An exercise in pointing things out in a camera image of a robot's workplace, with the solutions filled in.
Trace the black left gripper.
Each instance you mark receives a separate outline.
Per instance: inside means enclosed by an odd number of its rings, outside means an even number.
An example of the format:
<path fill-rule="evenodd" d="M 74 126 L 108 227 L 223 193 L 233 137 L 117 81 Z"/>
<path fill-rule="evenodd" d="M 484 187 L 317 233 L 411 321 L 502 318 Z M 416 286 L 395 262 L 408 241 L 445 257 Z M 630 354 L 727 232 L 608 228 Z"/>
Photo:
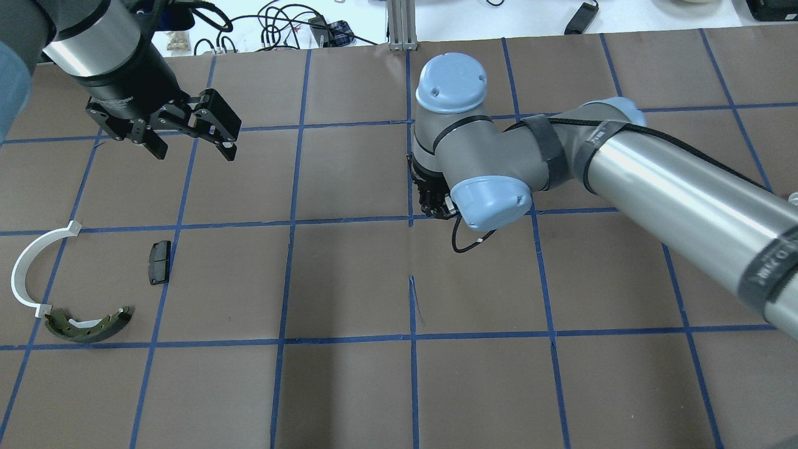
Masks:
<path fill-rule="evenodd" d="M 166 157 L 168 145 L 150 125 L 162 125 L 158 114 L 165 112 L 182 125 L 188 124 L 189 99 L 175 73 L 156 47 L 145 37 L 139 39 L 132 55 L 120 67 L 78 83 L 89 93 L 87 115 L 111 139 L 131 140 L 156 159 Z M 207 140 L 229 162 L 236 159 L 236 142 L 242 120 L 216 89 L 208 88 L 191 98 L 196 117 L 194 131 Z"/>

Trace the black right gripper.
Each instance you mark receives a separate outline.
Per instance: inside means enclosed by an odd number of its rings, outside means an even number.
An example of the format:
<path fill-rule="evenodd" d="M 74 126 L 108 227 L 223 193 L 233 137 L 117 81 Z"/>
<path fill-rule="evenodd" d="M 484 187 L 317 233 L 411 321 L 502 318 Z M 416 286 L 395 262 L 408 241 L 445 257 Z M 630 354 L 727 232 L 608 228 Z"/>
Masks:
<path fill-rule="evenodd" d="M 419 196 L 421 212 L 427 217 L 449 220 L 459 215 L 451 199 L 450 189 L 442 173 L 421 166 L 413 154 L 408 155 L 408 171 Z"/>

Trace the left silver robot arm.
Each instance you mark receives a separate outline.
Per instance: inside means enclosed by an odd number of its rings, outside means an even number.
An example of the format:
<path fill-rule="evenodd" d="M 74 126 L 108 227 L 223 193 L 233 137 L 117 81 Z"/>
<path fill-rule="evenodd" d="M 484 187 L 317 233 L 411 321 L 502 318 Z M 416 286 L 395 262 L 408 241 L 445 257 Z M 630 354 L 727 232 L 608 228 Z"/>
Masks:
<path fill-rule="evenodd" d="M 210 142 L 236 158 L 242 121 L 216 89 L 191 96 L 152 44 L 156 31 L 182 31 L 202 9 L 232 22 L 205 1 L 3 1 L 2 138 L 26 107 L 40 57 L 89 94 L 86 113 L 114 140 L 131 140 L 159 160 L 160 130 Z"/>

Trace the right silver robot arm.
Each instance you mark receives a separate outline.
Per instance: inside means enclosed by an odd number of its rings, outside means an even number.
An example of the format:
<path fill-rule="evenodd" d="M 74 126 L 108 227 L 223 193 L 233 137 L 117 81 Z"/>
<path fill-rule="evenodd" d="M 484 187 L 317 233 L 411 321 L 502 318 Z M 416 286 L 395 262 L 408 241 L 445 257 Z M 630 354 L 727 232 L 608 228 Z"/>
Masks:
<path fill-rule="evenodd" d="M 529 212 L 536 191 L 573 180 L 796 337 L 795 205 L 648 128 L 626 97 L 499 131 L 487 87 L 467 54 L 436 55 L 421 70 L 408 166 L 426 216 L 490 233 Z"/>

